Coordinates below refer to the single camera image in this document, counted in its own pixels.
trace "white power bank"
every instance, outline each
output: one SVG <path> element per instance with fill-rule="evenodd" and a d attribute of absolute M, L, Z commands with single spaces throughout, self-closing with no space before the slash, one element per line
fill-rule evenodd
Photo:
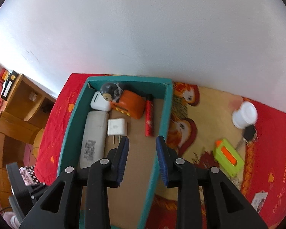
<path fill-rule="evenodd" d="M 104 157 L 108 118 L 109 114 L 104 111 L 88 113 L 80 152 L 81 169 L 90 167 Z"/>
<path fill-rule="evenodd" d="M 94 93 L 90 106 L 95 110 L 107 112 L 111 110 L 111 103 L 109 101 L 106 101 L 99 91 Z"/>

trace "red tube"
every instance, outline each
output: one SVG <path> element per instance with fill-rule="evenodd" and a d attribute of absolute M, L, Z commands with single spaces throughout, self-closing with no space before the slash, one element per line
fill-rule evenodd
<path fill-rule="evenodd" d="M 145 136 L 154 135 L 154 97 L 152 94 L 147 95 L 145 104 Z"/>

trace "white wall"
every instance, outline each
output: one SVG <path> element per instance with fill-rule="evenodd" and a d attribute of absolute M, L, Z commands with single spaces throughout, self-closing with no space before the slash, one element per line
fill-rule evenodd
<path fill-rule="evenodd" d="M 286 112 L 281 0 L 6 0 L 0 62 L 57 96 L 71 72 L 170 77 Z"/>

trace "screw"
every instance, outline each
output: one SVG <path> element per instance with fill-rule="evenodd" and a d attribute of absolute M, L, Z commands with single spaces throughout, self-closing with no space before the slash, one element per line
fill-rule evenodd
<path fill-rule="evenodd" d="M 176 164 L 184 164 L 185 160 L 183 158 L 177 158 L 175 162 Z"/>
<path fill-rule="evenodd" d="M 73 168 L 72 166 L 69 166 L 69 167 L 67 167 L 67 168 L 65 169 L 65 171 L 66 171 L 67 173 L 72 173 L 72 172 L 74 171 L 74 168 Z"/>
<path fill-rule="evenodd" d="M 103 158 L 100 160 L 100 163 L 101 164 L 107 164 L 107 163 L 109 163 L 109 160 L 107 158 Z"/>
<path fill-rule="evenodd" d="M 219 168 L 217 168 L 217 167 L 214 166 L 214 167 L 211 168 L 211 172 L 213 172 L 213 173 L 216 174 L 216 173 L 219 172 Z"/>

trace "car key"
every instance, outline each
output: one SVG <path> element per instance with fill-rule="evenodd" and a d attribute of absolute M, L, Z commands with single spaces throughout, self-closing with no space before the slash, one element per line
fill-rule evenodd
<path fill-rule="evenodd" d="M 249 143 L 252 141 L 257 141 L 257 131 L 254 125 L 247 126 L 243 131 L 243 138 L 238 142 L 235 150 L 238 150 L 243 143 Z"/>

